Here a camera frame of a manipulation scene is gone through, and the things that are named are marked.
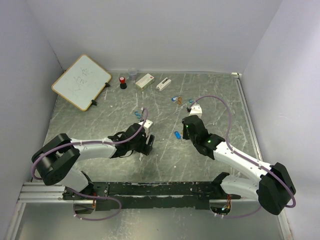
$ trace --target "metal table surface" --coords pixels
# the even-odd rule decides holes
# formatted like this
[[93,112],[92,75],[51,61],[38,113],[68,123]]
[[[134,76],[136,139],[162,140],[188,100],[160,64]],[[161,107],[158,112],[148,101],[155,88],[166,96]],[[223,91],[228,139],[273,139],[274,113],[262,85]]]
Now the metal table surface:
[[[232,128],[229,141],[236,148],[255,156],[236,80],[231,74],[184,74],[151,73],[155,82],[144,91],[137,89],[134,82],[127,81],[121,89],[119,76],[112,73],[111,87],[97,97],[97,106],[80,111],[62,97],[58,97],[45,142],[59,133],[67,133],[75,139],[101,139],[139,122],[135,111],[148,109],[148,119],[155,135],[153,150],[139,160],[134,153],[126,158],[96,158],[75,164],[86,172],[92,181],[158,182],[158,181],[211,181],[221,172],[235,174],[230,166],[200,155],[190,141],[178,140],[174,132],[182,132],[182,119],[189,114],[186,107],[189,99],[203,95],[216,95],[226,101],[232,112]],[[171,84],[158,91],[158,83],[168,77]],[[182,104],[173,103],[171,98],[182,97]],[[228,114],[225,106],[213,98],[199,101],[202,120],[210,133],[225,136]]]
[[[97,158],[76,163],[95,181],[158,182],[212,181],[221,172],[237,174],[230,166],[200,155],[190,141],[178,140],[174,132],[182,131],[182,119],[188,116],[189,99],[215,95],[224,99],[232,112],[229,140],[236,148],[257,157],[254,135],[250,131],[238,82],[231,74],[150,73],[155,82],[143,92],[134,82],[120,89],[119,76],[111,72],[111,87],[97,97],[97,106],[80,111],[62,97],[52,114],[45,142],[59,133],[71,138],[101,139],[124,131],[139,120],[135,111],[147,107],[148,119],[155,135],[149,156],[134,153],[126,158]],[[168,77],[172,83],[162,92],[157,84]],[[182,97],[182,104],[171,98]],[[202,120],[210,133],[225,136],[228,114],[222,103],[213,98],[199,101]],[[257,209],[254,202],[234,201],[231,215],[250,213]],[[94,217],[112,213],[95,212]],[[99,240],[194,240],[194,239],[283,239],[279,219],[260,210],[242,219],[215,218],[211,211],[193,208],[123,209],[116,217],[103,222],[87,222],[73,218],[72,205],[67,203],[27,203],[16,239],[99,239]]]

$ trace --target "white wall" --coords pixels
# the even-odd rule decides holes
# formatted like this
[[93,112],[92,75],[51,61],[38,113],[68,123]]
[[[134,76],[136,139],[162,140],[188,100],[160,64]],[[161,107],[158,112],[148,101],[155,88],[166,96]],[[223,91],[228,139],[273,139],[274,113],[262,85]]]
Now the white wall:
[[284,0],[243,73],[265,161],[286,165],[296,240],[320,236],[320,1]]
[[27,0],[62,67],[243,72],[282,0]]
[[42,146],[62,73],[25,0],[0,1],[0,239]]

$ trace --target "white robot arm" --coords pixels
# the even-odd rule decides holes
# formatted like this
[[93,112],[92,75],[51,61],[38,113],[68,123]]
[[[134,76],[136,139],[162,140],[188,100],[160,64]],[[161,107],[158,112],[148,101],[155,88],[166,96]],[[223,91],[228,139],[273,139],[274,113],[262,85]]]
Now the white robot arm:
[[148,155],[152,150],[155,136],[150,134],[153,122],[146,120],[142,130],[132,140],[122,144],[106,144],[110,142],[124,141],[131,137],[142,125],[134,123],[125,132],[118,132],[113,136],[96,140],[79,140],[69,138],[65,133],[61,133],[48,142],[32,157],[32,162],[42,154],[66,143],[71,146],[54,151],[44,157],[36,166],[43,182],[46,185],[62,184],[66,187],[81,192],[89,184],[90,178],[83,172],[74,167],[76,162],[94,158],[117,158],[123,157],[129,151],[136,151]]
[[267,170],[279,177],[294,195],[296,189],[285,166],[278,162],[275,165],[262,162],[228,145],[222,137],[208,133],[201,120],[202,109],[199,105],[193,105],[189,111],[189,116],[182,120],[183,138],[190,139],[200,154],[226,163],[248,177],[226,176],[220,184],[225,193],[257,200],[268,212],[279,214],[291,196]]

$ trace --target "wooden whiteboard frame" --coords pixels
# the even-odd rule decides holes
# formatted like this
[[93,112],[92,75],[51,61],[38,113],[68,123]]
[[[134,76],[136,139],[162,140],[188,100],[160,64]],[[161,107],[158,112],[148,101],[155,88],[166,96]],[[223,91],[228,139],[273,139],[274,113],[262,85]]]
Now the wooden whiteboard frame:
[[[88,108],[92,105],[92,103],[89,104],[89,106],[86,109],[81,109],[78,105],[76,105],[74,102],[70,101],[68,98],[66,98],[65,96],[61,95],[59,92],[57,92],[54,89],[54,85],[68,72],[69,69],[71,69],[73,67],[73,65],[76,64],[76,62],[78,62],[78,60],[83,57],[86,56],[88,59],[90,59],[91,61],[93,61],[96,65],[98,65],[103,71],[105,71],[107,74],[110,75],[110,78],[106,81],[106,83],[108,83],[110,81],[110,79],[112,78],[111,74],[109,72],[107,72],[102,66],[100,66],[98,63],[96,63],[91,57],[89,57],[87,54],[82,54],[80,57],[78,57],[78,59],[52,84],[51,89],[58,94],[59,96],[63,97],[65,100],[67,100],[69,103],[73,104],[74,106],[76,106],[78,109],[80,109],[81,111],[85,112],[88,110]],[[94,97],[93,100],[96,100],[96,98],[98,97],[98,95],[102,92],[102,90],[106,87],[106,85],[104,85],[104,87],[101,88],[101,90],[97,93],[97,95]]]

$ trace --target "blue clip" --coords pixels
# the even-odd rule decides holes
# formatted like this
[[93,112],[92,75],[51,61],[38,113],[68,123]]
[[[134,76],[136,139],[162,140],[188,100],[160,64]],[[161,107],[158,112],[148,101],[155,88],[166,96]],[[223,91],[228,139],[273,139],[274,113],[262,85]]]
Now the blue clip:
[[192,99],[189,99],[189,105],[191,105],[194,101]]
[[175,135],[175,137],[176,137],[177,139],[181,139],[181,135],[180,135],[180,133],[179,133],[178,131],[175,131],[175,132],[174,132],[174,135]]
[[141,114],[139,114],[138,111],[135,111],[135,112],[134,112],[134,115],[136,115],[136,118],[137,118],[137,119],[140,119],[140,118],[141,118]]

